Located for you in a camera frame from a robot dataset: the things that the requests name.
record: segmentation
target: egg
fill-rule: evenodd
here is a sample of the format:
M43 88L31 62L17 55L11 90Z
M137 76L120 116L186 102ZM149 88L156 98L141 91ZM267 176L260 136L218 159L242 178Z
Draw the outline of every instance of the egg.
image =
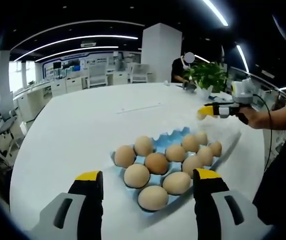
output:
M191 178L193 178L194 169L202 169L203 164L197 155L189 156L182 165L183 172L187 173Z
M213 155L216 157L220 157L222 154L222 144L220 142L214 142L209 145L211 148Z
M182 147L187 152L196 153L199 150L199 142L194 134L186 135L182 140Z
M190 175L185 172L174 172L163 181L163 188L171 195L181 195L186 192L191 183Z
M149 177L147 167L141 164L133 164L125 170L124 182L130 188L139 189L148 183Z
M147 156L153 152L153 140L147 136L140 136L135 140L134 150L139 156Z
M199 144L201 145L207 145L207 135L204 132L200 132L195 135L196 140L198 141Z
M131 146L123 145L115 151L115 165L128 168L135 161L135 152Z
M200 161L205 166L212 166L213 164L213 152L209 146L202 147L197 156L199 157Z
M202 121L204 118L206 118L206 115L201 114L200 112L197 112L196 117L197 117L198 120Z
M168 171L168 161L162 153L151 153L145 159L145 166L152 174L163 175Z
M138 195L138 204L148 211L157 211L168 203L168 193L161 186L148 186Z
M170 162L183 162L185 155L185 149L179 144L169 146L165 152L165 156Z

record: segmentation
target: window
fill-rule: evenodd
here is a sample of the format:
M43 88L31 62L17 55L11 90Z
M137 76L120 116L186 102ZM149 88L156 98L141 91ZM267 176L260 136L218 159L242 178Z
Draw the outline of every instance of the window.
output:
M9 62L9 87L11 92L15 93L17 90L23 88L22 76L22 62Z
M34 61L26 62L26 80L27 84L30 83L31 81L36 82L36 69Z

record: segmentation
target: black cable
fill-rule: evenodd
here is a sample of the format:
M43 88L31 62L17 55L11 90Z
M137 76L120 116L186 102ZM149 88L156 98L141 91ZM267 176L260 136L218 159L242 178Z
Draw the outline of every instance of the black cable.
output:
M265 165L265 167L264 167L264 171L266 171L267 166L268 166L268 162L269 162L269 157L270 157L270 155L271 155L271 149L272 149L272 117L271 117L271 113L270 113L270 111L269 111L269 109L268 109L268 106L267 106L266 102L264 101L264 99L261 98L261 97L260 97L259 95L257 95L257 94L253 94L253 96L258 97L258 98L264 103L265 107L267 108L268 116L269 116L269 128L270 128L270 133L271 133L271 134L270 134L270 141L269 141L268 158L267 158L267 161L266 161L266 165Z

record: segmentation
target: white pillar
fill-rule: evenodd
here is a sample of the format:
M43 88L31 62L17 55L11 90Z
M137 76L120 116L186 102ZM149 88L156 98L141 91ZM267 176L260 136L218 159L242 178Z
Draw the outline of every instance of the white pillar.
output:
M36 72L36 82L43 81L43 65L41 63L35 63L35 72Z
M9 57L10 51L0 51L0 111L7 113L14 108L9 87Z
M26 62L22 62L22 80L23 80L23 88L27 88L27 75L26 75Z
M154 82L171 81L172 63L181 56L182 32L158 23L144 30L141 63L149 64Z

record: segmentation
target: blue egg tray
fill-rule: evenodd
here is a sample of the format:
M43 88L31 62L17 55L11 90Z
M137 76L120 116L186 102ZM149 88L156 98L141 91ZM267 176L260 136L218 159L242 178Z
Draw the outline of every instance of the blue egg tray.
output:
M173 131L172 134L168 134L168 133L162 133L159 138L153 139L153 145L154 145L154 153L161 153L161 154L165 154L166 149L171 146L172 144L181 144L181 141L183 140L183 138L187 135L193 133L195 134L195 132L191 132L190 128L188 127L184 127L182 130L176 129ZM192 153L192 152L187 152L186 153L186 158L188 158L191 155L195 155L196 153ZM111 159L114 162L114 156L115 156L115 151L110 153ZM144 156L136 156L136 159L134 161L133 164L142 164L144 165L145 163L145 158ZM210 170L214 164L219 160L219 158L214 157L213 158L213 164L212 166L204 166L204 169L208 169ZM117 171L118 175L124 179L124 173L126 168L123 167L119 167L115 165L115 170ZM165 173L164 175L156 175L156 174L150 174L150 179L149 182L142 188L131 188L128 187L127 185L125 185L124 183L124 187L127 189L128 193L130 194L130 196L132 197L132 199L137 202L138 205L138 195L140 193L141 190L143 190L144 188L148 187L148 186L162 186L162 183L164 181L164 179L171 173L174 172L180 172L182 171L182 162L169 162L169 168L167 173ZM168 203L166 205L166 207L168 205L170 205L171 203L173 203L174 201L176 201L180 196L179 195L168 195L169 199L168 199ZM158 211L147 211L143 208L140 207L140 209L142 210L142 212L144 213L145 216L149 217L151 215L153 215L154 213L158 212Z

